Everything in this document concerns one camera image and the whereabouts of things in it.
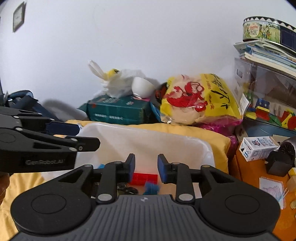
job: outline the yellow blanket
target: yellow blanket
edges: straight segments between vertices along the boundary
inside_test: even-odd
[[[82,126],[92,121],[70,120],[69,123],[80,123]],[[132,127],[161,131],[184,136],[196,137],[207,141],[213,150],[216,168],[227,172],[227,152],[230,146],[230,139],[218,133],[191,126],[172,126],[164,123],[131,125]],[[29,190],[44,182],[40,173],[18,173],[10,177],[10,185],[6,196],[0,206],[0,241],[7,241],[12,238],[17,229],[10,216],[10,206],[12,201],[22,192]]]

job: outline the yellow plastic bag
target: yellow plastic bag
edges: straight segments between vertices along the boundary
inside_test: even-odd
[[[160,106],[163,122],[224,126],[242,119],[227,84],[215,74],[179,75],[169,78],[168,85]]]

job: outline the toy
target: toy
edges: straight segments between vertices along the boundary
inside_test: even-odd
[[[261,99],[261,98],[258,98],[257,99],[257,102],[256,102],[256,105],[255,105],[255,109],[260,106],[262,108],[265,108],[265,109],[269,109],[269,101],[266,101],[264,99]]]
[[[288,128],[288,121],[292,117],[292,114],[289,114],[286,119],[282,121],[282,127]]]
[[[157,195],[159,192],[159,186],[157,184],[146,182],[145,183],[145,192],[143,195]]]
[[[256,109],[256,116],[257,118],[261,118],[265,121],[269,121],[269,115],[267,111],[261,110],[261,109]]]
[[[253,108],[253,94],[251,92],[247,92],[245,95],[246,95],[246,98],[248,99],[248,101],[250,102],[250,104],[248,106],[248,111],[255,112],[255,108]]]
[[[294,111],[290,110],[290,109],[287,109],[287,112],[290,112],[290,114],[294,114]]]
[[[130,185],[144,186],[146,182],[157,184],[157,174],[134,173]]]
[[[283,116],[280,117],[280,121],[283,122],[288,116],[289,116],[289,112],[288,111],[284,111]]]
[[[269,114],[269,117],[270,117],[270,120],[269,121],[272,121],[270,122],[271,124],[277,124],[279,126],[282,126],[281,124],[281,121],[279,120],[279,118],[273,114]]]
[[[266,112],[269,113],[269,109],[267,109],[267,108],[263,108],[263,107],[261,107],[261,106],[257,106],[256,109],[263,110],[263,111],[266,111]]]
[[[288,120],[288,128],[294,130],[296,128],[296,116],[293,116]]]
[[[256,116],[256,113],[255,112],[251,112],[251,111],[247,111],[246,114],[245,114],[246,117],[249,117],[253,120],[256,120],[257,116]]]

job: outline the red block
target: red block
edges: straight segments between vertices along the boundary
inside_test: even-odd
[[[134,173],[130,185],[144,186],[146,182],[157,184],[157,174]]]
[[[283,116],[279,118],[281,122],[283,122],[288,116],[290,112],[284,111]]]
[[[288,120],[288,128],[290,130],[294,130],[296,128],[296,116],[292,116],[289,120]]]
[[[261,118],[263,120],[269,121],[269,113],[264,110],[256,109],[256,116],[257,118]]]

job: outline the wooden table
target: wooden table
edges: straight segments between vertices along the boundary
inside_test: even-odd
[[[252,186],[259,188],[259,178],[267,177],[273,180],[282,181],[286,188],[289,176],[278,177],[266,173],[264,160],[247,162],[241,152],[237,150],[233,160],[229,162],[229,174]],[[296,239],[296,209],[290,208],[290,203],[296,199],[295,193],[288,193],[285,197],[286,208],[281,210],[281,215],[273,231],[280,240],[294,241]]]

